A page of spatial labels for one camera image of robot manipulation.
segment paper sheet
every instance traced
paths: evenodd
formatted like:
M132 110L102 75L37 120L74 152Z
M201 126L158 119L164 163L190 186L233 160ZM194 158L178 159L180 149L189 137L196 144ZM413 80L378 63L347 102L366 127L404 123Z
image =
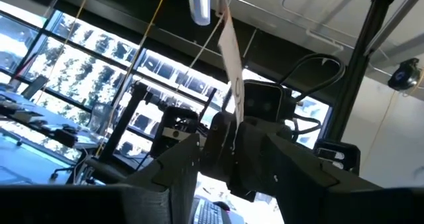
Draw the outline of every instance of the paper sheet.
M237 44L231 12L227 6L225 9L225 26L219 37L218 47L224 60L225 70L231 82L231 90L235 99L237 126L244 117L244 83L242 78L242 64L240 59L239 45Z

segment black panel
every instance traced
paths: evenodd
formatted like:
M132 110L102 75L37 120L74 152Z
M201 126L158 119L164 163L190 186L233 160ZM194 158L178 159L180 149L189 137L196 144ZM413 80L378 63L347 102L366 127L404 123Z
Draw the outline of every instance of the black panel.
M58 3L58 8L75 15L77 6L81 4L81 1L61 0ZM90 13L83 13L81 18L95 26L138 43L141 38L140 34L146 30L158 3L159 0L87 0L85 8L104 19L92 16ZM157 19L154 21L155 27L149 34L149 37L155 41L151 40L146 43L147 47L151 47L153 50L186 65L191 63L191 60L199 51L199 45L195 43L203 45L217 22L217 18L213 15L211 25L208 27L195 25L190 17L187 4L187 0L165 0ZM234 19L234 24L240 53L242 54L252 36L254 27L236 19ZM216 48L220 30L211 40L208 46L210 50L204 51L200 56L200 60L203 62L196 64L196 69L201 72L207 71L209 75L223 80L225 73L219 71L223 69L222 58ZM271 78L278 79L290 69L296 60L312 53L308 49L265 32L260 32L255 37L247 63L255 72ZM335 72L335 66L321 66L320 63L306 64L289 80L288 85L304 91L331 77ZM314 97L327 103L333 103L338 90L339 85L335 84L315 94Z

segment desk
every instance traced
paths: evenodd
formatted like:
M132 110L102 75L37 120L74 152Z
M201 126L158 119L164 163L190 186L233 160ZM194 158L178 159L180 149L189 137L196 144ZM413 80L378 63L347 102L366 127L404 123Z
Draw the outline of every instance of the desk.
M23 121L22 119L18 119L15 115L15 112L11 112L10 109L5 108L5 106L0 103L0 115L3 115L11 121L15 121L40 134L43 134L52 140L56 140L68 148L74 148L76 150L82 151L81 156L79 157L76 164L81 164L84 160L86 160L87 155L93 154L93 152L96 151L99 147L100 136L91 133L88 129L84 129L83 127L75 124L73 121L61 115L55 114L44 107L38 106L37 104L25 99L23 96L16 93L0 91L0 97L4 97L7 101L11 101L16 104L19 107L19 110L24 109L38 113L41 115L40 120L46 121L48 125L58 125L59 127L62 125L67 125L77 129L77 133L74 134L77 141L72 139L63 139L63 137L55 135L55 132L49 131L48 129L43 129L42 126L37 125L37 123L29 123L27 121ZM72 173L66 182L67 184L74 183L74 172L78 174L81 170L81 167L82 165L78 165L72 170Z

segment metal pole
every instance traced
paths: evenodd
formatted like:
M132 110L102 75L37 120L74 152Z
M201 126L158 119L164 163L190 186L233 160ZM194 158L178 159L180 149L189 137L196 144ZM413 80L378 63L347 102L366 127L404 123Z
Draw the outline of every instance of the metal pole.
M360 84L370 61L370 57L364 55L366 46L380 30L390 3L390 0L373 0L371 3L324 133L326 139L341 141L343 137Z
M365 50L365 55L370 55L376 51L384 41L391 35L393 30L400 24L403 18L410 12L410 10L417 4L419 0L405 0L397 9L395 14L389 19L376 36L371 40Z

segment ceiling light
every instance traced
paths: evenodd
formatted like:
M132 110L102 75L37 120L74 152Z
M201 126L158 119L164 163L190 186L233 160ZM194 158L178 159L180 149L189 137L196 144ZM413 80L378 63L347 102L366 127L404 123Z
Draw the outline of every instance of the ceiling light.
M201 26L211 23L211 0L188 0L191 17Z

